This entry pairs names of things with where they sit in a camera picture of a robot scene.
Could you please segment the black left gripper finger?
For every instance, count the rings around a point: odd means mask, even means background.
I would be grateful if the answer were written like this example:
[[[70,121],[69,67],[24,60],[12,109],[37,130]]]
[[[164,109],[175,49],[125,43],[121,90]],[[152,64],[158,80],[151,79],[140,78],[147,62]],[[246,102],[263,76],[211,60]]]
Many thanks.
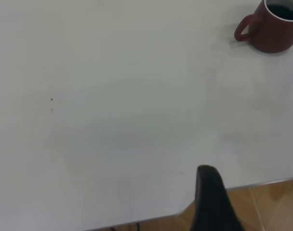
[[[243,231],[223,180],[213,166],[197,168],[192,231]]]

